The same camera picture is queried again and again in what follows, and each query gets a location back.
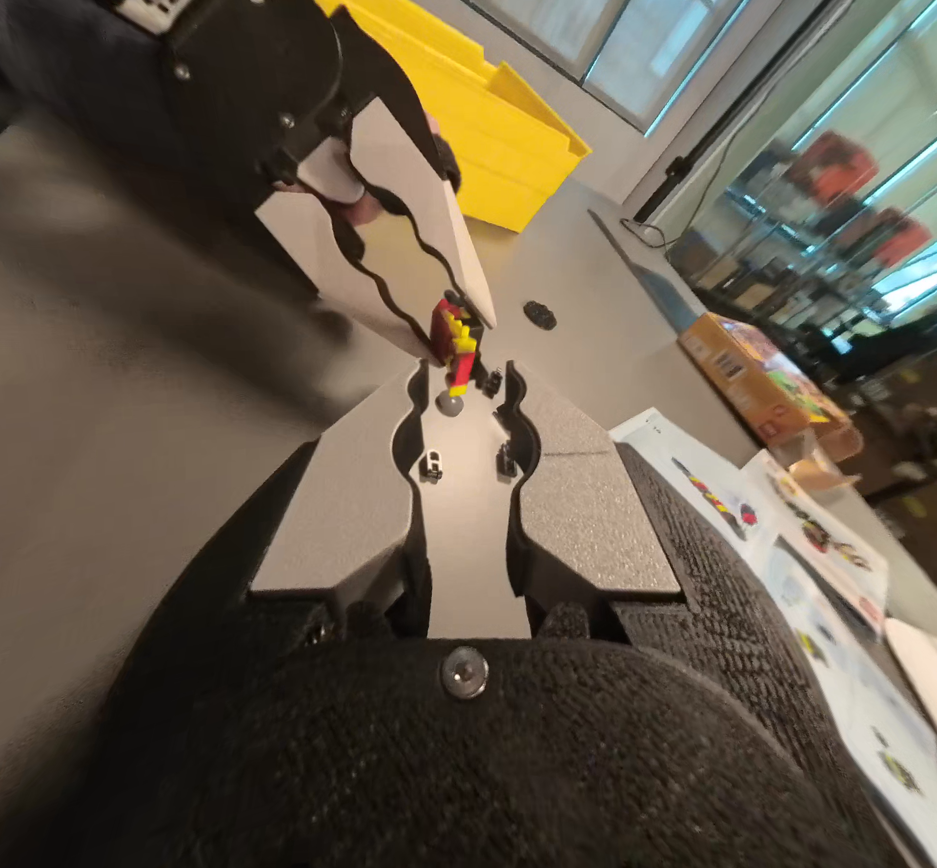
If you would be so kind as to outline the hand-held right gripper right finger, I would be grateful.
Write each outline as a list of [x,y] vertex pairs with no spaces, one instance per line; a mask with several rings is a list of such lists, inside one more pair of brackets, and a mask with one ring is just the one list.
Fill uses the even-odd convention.
[[520,471],[509,503],[510,587],[537,636],[564,606],[593,638],[626,638],[618,609],[669,611],[683,589],[615,441],[529,367],[505,367],[501,425]]

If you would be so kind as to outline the wooden desk lamp white base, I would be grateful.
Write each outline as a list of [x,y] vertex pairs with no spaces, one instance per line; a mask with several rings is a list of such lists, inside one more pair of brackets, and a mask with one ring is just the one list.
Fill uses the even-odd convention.
[[884,632],[889,649],[936,726],[936,638],[905,621],[888,617]]

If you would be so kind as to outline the person's left hand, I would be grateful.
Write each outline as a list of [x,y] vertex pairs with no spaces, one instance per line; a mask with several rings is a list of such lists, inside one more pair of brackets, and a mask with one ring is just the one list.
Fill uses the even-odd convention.
[[367,189],[352,204],[339,202],[319,192],[315,194],[333,220],[340,220],[352,227],[366,226],[385,213],[381,202]]

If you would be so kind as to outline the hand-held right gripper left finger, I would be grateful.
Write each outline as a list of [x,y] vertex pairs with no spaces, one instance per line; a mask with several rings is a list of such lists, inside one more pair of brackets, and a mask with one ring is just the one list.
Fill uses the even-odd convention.
[[402,637],[428,635],[432,576],[420,490],[429,365],[413,362],[316,440],[251,595],[310,599],[343,619],[359,603]]

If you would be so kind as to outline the orange cardboard lego box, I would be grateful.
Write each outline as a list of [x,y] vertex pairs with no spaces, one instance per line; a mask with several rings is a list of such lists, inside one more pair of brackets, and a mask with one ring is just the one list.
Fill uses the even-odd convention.
[[677,341],[768,448],[811,432],[835,463],[863,451],[852,417],[758,328],[707,312]]

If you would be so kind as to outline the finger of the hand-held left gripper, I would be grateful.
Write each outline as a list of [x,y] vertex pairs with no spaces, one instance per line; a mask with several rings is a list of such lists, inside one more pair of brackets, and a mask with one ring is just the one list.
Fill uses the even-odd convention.
[[407,354],[439,362],[421,325],[394,302],[387,282],[361,263],[359,227],[333,220],[312,189],[275,182],[255,214],[329,305]]
[[497,327],[488,281],[451,182],[439,176],[381,99],[352,119],[349,160],[373,196],[403,205],[421,247],[445,265],[451,284],[487,328]]

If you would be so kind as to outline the closed instruction booklet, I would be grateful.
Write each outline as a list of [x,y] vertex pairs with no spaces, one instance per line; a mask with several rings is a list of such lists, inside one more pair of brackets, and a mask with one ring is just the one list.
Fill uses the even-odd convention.
[[770,452],[758,452],[740,474],[767,504],[779,538],[882,640],[889,589],[884,555],[814,500]]

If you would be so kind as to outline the yellow plastic bin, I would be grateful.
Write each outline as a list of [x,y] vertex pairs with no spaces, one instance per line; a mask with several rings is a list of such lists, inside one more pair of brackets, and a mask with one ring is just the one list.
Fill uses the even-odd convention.
[[410,0],[317,0],[346,7],[403,68],[462,174],[465,216],[521,232],[591,148],[508,64]]

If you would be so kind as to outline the orange storage crate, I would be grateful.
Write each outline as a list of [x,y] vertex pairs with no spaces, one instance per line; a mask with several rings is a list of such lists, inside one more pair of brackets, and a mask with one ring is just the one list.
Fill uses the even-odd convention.
[[828,129],[797,154],[783,178],[816,206],[829,209],[860,191],[878,172],[868,149]]
[[850,262],[854,267],[895,269],[931,243],[933,232],[918,219],[896,208],[879,212],[873,227],[860,239]]

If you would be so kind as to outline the small black yellow lego assembly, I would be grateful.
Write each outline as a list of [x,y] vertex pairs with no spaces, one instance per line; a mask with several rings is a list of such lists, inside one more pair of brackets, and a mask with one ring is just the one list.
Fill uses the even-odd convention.
[[461,400],[469,385],[483,384],[487,370],[482,360],[486,325],[468,302],[446,290],[432,311],[430,344],[434,357],[446,370],[445,398]]

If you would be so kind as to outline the open instruction booklet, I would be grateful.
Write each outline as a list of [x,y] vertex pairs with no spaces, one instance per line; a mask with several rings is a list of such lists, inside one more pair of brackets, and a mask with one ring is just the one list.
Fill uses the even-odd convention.
[[935,866],[936,759],[930,721],[870,653],[872,631],[779,538],[742,468],[649,409],[610,431],[633,447],[744,559],[789,626],[837,732],[887,814]]

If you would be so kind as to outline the dark teal desk pad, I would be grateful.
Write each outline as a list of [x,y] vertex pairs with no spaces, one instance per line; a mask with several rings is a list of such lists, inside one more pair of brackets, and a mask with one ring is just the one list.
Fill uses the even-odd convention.
[[591,208],[588,209],[588,214],[620,261],[628,267],[658,312],[662,314],[662,317],[673,329],[674,334],[683,335],[689,331],[703,312],[692,306],[690,301],[667,278],[633,260],[626,253],[623,245],[615,239],[614,234],[603,222],[603,219]]

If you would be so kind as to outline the black tripod pole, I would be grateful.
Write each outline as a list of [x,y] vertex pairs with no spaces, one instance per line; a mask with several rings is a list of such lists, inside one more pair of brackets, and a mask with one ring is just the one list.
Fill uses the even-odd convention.
[[656,217],[737,135],[799,61],[856,0],[781,0],[649,173],[624,202],[625,215]]

